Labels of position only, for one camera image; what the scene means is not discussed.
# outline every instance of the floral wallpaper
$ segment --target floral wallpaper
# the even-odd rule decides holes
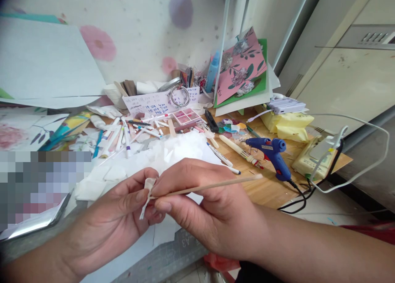
[[[202,69],[220,46],[225,0],[6,0],[2,12],[53,14],[79,27],[107,83]],[[235,8],[232,0],[231,10]],[[227,39],[236,36],[233,12]]]

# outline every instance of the eyeshadow palette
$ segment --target eyeshadow palette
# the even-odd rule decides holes
[[[191,108],[174,112],[173,116],[180,125],[186,125],[200,119],[200,116]]]

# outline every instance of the hot glue gun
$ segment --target hot glue gun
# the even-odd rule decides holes
[[[287,149],[283,139],[274,138],[273,141],[271,141],[269,138],[250,138],[245,142],[247,145],[259,149],[264,153],[265,159],[272,162],[276,169],[276,177],[278,180],[290,181],[291,172],[280,155],[280,152]]]

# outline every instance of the bamboo skewer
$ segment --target bamboo skewer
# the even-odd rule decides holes
[[[179,190],[179,191],[176,191],[176,192],[173,192],[173,193],[168,193],[167,195],[160,196],[160,197],[170,197],[170,196],[173,196],[173,195],[183,195],[183,194],[193,193],[193,192],[197,192],[197,191],[208,189],[208,188],[216,188],[216,187],[220,187],[220,186],[227,186],[227,185],[230,185],[230,184],[247,182],[247,181],[252,181],[252,180],[256,180],[256,179],[260,179],[260,178],[263,178],[262,174],[256,174],[256,175],[251,176],[251,177],[236,178],[236,179],[232,179],[232,180],[218,182],[216,184],[212,184],[212,185],[209,185],[209,186],[197,186],[197,187],[194,187],[194,188],[188,188],[188,189],[185,189],[185,190]],[[149,199],[158,199],[160,197],[150,197]]]

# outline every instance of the pixelated area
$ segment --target pixelated area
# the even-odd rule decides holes
[[[0,152],[0,231],[57,206],[92,170],[91,153]]]

